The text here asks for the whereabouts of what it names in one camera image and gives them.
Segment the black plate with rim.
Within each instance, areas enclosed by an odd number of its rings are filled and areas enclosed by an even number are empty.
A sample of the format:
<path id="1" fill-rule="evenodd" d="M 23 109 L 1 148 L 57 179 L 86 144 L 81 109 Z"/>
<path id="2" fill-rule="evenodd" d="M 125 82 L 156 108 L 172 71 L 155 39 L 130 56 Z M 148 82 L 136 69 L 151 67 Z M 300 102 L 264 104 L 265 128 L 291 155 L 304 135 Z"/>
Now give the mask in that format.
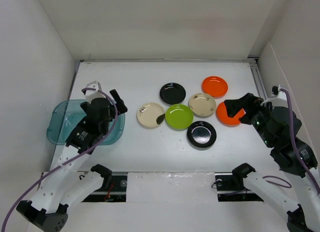
<path id="1" fill-rule="evenodd" d="M 206 121 L 195 121 L 187 129 L 188 142 L 197 149 L 208 149 L 217 140 L 216 129 Z"/>

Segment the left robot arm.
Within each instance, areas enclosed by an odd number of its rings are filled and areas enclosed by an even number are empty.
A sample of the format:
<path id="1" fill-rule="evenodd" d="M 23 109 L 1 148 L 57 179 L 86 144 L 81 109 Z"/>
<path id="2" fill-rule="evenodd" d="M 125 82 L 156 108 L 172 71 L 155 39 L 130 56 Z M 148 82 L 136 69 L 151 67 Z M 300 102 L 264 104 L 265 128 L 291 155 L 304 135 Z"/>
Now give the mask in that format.
<path id="1" fill-rule="evenodd" d="M 20 215 L 43 232 L 61 231 L 77 204 L 97 189 L 107 190 L 112 183 L 112 171 L 101 164 L 94 165 L 82 179 L 77 178 L 77 172 L 113 132 L 128 108 L 115 89 L 109 95 L 89 87 L 82 92 L 86 101 L 80 107 L 85 115 L 65 140 L 54 169 L 34 183 L 40 187 L 30 199 L 21 196 L 14 205 Z"/>

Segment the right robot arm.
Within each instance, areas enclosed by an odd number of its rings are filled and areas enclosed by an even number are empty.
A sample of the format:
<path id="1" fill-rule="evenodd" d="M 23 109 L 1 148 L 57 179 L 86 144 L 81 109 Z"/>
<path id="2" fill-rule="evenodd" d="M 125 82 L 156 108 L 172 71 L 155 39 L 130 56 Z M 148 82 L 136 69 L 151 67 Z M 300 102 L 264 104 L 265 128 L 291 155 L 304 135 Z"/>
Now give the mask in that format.
<path id="1" fill-rule="evenodd" d="M 247 189 L 259 196 L 285 221 L 291 232 L 318 232 L 320 230 L 320 172 L 311 147 L 297 138 L 302 122 L 292 110 L 292 105 L 273 106 L 260 97 L 247 93 L 239 99 L 224 101 L 229 117 L 240 110 L 245 114 L 242 124 L 252 125 L 278 165 L 298 198 L 284 195 L 268 183 L 248 163 L 232 170 L 231 183 L 237 189 Z"/>

